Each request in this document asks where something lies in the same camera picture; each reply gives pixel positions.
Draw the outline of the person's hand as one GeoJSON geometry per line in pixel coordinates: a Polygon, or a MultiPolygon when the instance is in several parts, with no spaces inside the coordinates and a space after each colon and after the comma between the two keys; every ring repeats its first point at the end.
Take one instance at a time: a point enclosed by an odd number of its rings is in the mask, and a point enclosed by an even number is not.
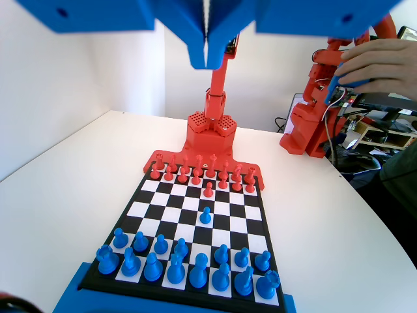
{"type": "Polygon", "coordinates": [[[335,71],[339,84],[368,80],[356,93],[395,93],[416,100],[416,42],[378,39],[355,46],[341,55],[335,71]]]}

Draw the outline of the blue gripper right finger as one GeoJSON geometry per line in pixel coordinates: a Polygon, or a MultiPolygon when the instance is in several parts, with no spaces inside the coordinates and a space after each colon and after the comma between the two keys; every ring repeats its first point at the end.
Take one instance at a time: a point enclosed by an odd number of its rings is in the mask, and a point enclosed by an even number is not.
{"type": "Polygon", "coordinates": [[[207,69],[222,65],[226,46],[255,19],[257,1],[209,1],[207,69]]]}

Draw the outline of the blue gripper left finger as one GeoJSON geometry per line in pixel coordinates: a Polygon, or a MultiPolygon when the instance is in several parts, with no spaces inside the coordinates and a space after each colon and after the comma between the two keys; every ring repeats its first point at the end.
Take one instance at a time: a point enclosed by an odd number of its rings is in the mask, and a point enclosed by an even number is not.
{"type": "Polygon", "coordinates": [[[157,1],[155,15],[187,45],[191,65],[206,69],[203,1],[157,1]]]}

